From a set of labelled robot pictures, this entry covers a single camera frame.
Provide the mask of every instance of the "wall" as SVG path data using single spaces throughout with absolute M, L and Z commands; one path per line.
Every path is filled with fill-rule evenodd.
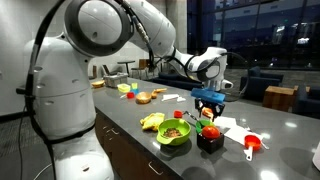
M 41 20 L 56 0 L 0 0 L 0 116 L 21 112 L 24 99 L 16 95 L 15 89 L 24 85 L 28 62 L 23 61 L 23 47 L 32 40 L 37 32 Z M 63 15 L 70 2 L 67 0 L 59 9 L 50 25 L 47 36 L 57 36 L 62 32 Z M 165 0 L 149 0 L 156 8 L 165 14 Z M 89 72 L 92 65 L 99 67 L 106 64 L 112 70 L 118 61 L 138 60 L 147 58 L 148 53 L 128 42 L 123 49 L 112 56 L 95 58 L 89 63 Z M 130 67 L 138 66 L 138 61 Z

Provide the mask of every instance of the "orange bowl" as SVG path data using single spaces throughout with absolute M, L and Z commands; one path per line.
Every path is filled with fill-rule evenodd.
M 136 95 L 136 102 L 138 104 L 147 104 L 151 101 L 151 93 L 141 92 Z

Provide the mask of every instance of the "counter cabinet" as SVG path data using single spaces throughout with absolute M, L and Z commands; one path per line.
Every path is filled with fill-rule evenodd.
M 95 130 L 121 179 L 182 179 L 101 112 L 96 115 Z

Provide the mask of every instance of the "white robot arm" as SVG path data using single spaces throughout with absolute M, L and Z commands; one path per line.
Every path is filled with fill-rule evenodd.
M 213 92 L 222 87 L 226 50 L 208 48 L 193 57 L 178 52 L 174 40 L 170 21 L 145 0 L 74 0 L 65 12 L 64 34 L 43 40 L 34 66 L 32 59 L 38 53 L 34 49 L 39 45 L 34 41 L 26 45 L 27 60 L 33 52 L 27 82 L 32 77 L 35 84 L 32 94 L 26 93 L 27 109 L 33 113 L 34 108 L 33 127 L 38 126 L 35 130 L 40 129 L 45 143 L 52 146 L 57 179 L 113 179 L 110 161 L 92 129 L 95 109 L 87 62 L 117 52 L 127 41 L 175 59 L 170 63 L 180 74 L 206 82 L 210 95 L 202 101 L 205 105 L 222 103 Z
M 128 8 L 132 10 L 129 19 Z M 141 49 L 152 50 L 158 57 L 168 59 L 179 74 L 204 83 L 205 90 L 195 89 L 191 93 L 201 99 L 202 103 L 196 102 L 199 111 L 203 107 L 216 109 L 218 106 L 222 109 L 215 115 L 222 113 L 224 95 L 216 92 L 233 87 L 224 79 L 227 51 L 209 47 L 201 56 L 180 53 L 173 46 L 174 26 L 147 1 L 73 1 L 67 8 L 65 20 L 66 37 L 79 52 L 92 57 L 109 55 L 131 41 Z M 133 33 L 133 25 L 138 33 Z

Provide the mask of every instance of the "gray countertop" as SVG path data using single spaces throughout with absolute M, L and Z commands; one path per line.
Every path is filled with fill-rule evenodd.
M 189 140 L 180 147 L 168 149 L 157 142 L 157 133 L 142 131 L 139 120 L 154 112 L 162 112 L 165 118 L 172 118 L 174 110 L 187 110 L 198 115 L 194 109 L 194 98 L 190 91 L 128 78 L 128 83 L 132 82 L 138 83 L 140 92 L 164 87 L 168 90 L 149 104 L 139 105 L 135 99 L 120 99 L 117 89 L 94 89 L 96 108 L 184 179 L 320 179 L 320 171 L 312 163 L 320 141 L 320 120 L 239 101 L 226 102 L 222 116 L 236 118 L 239 126 L 246 124 L 252 131 L 263 134 L 269 150 L 261 147 L 249 162 L 245 159 L 244 147 L 225 137 L 224 147 L 208 154 L 198 148 L 193 126 L 195 121 L 188 116 L 183 118 L 192 126 Z M 179 94 L 186 101 L 161 101 L 163 94 Z

